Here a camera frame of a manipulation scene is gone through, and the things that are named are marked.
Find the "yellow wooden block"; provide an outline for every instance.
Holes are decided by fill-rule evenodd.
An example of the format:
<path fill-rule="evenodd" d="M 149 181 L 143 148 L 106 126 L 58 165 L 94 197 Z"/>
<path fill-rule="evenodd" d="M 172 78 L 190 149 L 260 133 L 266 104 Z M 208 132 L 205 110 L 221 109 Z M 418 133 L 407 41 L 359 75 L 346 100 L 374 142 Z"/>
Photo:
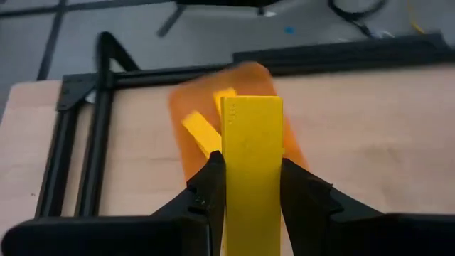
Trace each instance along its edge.
<path fill-rule="evenodd" d="M 221 136 L 199 112 L 190 113 L 182 124 L 193 135 L 207 159 L 213 151 L 221 151 Z"/>
<path fill-rule="evenodd" d="M 218 114 L 221 116 L 221 98 L 222 97 L 235 97 L 237 96 L 237 92 L 229 87 L 226 90 L 220 90 L 215 93 L 213 93 L 213 99 L 215 100 L 216 104 L 216 110 L 218 111 Z"/>
<path fill-rule="evenodd" d="M 278 256 L 283 104 L 276 96 L 222 100 L 228 256 Z"/>

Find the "wooden table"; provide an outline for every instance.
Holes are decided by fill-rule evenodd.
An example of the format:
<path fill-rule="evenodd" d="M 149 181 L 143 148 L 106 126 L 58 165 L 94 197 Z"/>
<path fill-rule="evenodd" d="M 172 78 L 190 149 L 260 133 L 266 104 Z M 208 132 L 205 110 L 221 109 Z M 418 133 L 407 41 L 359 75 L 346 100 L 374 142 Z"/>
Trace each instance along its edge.
<path fill-rule="evenodd" d="M 381 211 L 455 213 L 454 83 L 455 66 L 442 65 L 277 78 L 275 87 L 314 174 Z M 59 88 L 44 81 L 11 90 L 0 126 L 1 233 L 35 212 Z M 116 94 L 101 215 L 148 215 L 183 189 L 167 110 L 172 89 Z M 79 116 L 66 216 L 75 208 L 91 111 L 86 105 Z"/>

